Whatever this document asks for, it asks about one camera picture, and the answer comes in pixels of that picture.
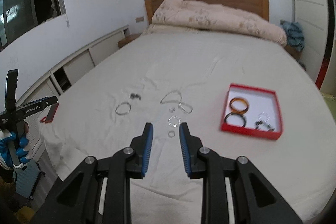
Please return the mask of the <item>blue gloved hand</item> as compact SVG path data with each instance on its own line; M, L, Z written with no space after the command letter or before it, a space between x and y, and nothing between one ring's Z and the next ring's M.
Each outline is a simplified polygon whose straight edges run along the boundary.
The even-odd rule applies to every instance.
M20 139L14 132L1 131L1 167L4 170L24 168L31 159L30 143L27 137L29 124L23 121L19 125L22 128Z

